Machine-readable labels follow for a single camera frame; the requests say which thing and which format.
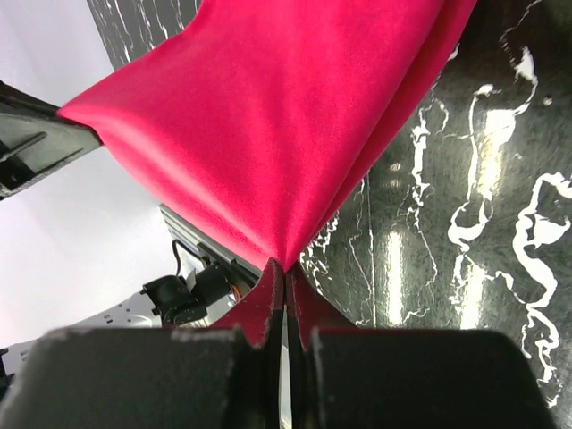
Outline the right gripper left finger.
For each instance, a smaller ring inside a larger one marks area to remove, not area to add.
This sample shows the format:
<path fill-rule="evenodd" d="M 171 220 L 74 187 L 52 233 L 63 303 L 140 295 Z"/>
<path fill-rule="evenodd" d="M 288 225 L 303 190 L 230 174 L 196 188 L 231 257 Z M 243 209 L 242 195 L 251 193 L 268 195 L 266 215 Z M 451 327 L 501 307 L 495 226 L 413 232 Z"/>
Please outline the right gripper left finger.
<path fill-rule="evenodd" d="M 205 329 L 65 328 L 33 348 L 4 428 L 277 428 L 284 272 Z"/>

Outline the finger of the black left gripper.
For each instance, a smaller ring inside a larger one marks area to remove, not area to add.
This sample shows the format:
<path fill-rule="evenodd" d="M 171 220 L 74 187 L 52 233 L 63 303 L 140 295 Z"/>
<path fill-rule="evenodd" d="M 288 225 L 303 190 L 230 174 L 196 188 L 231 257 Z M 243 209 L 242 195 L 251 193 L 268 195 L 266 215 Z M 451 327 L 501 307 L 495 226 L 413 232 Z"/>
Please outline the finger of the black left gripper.
<path fill-rule="evenodd" d="M 16 195 L 102 146 L 92 129 L 59 117 L 58 110 L 1 84 L 1 199 Z"/>

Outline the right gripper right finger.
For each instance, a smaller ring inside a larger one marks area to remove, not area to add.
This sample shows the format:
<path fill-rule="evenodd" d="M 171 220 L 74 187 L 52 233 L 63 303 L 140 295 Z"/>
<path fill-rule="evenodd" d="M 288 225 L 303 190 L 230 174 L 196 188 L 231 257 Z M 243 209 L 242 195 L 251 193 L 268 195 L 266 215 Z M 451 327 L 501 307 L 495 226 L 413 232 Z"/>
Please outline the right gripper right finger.
<path fill-rule="evenodd" d="M 285 277 L 297 428 L 552 428 L 526 360 L 495 331 L 356 327 Z"/>

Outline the magenta t shirt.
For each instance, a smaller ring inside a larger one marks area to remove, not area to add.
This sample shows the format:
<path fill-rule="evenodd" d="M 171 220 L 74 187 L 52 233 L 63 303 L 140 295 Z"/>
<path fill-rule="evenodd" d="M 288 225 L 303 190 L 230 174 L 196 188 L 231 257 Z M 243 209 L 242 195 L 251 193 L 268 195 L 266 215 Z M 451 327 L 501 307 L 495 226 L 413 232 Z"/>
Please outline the magenta t shirt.
<path fill-rule="evenodd" d="M 205 1 L 59 115 L 256 267 L 291 267 L 448 61 L 471 1 Z"/>

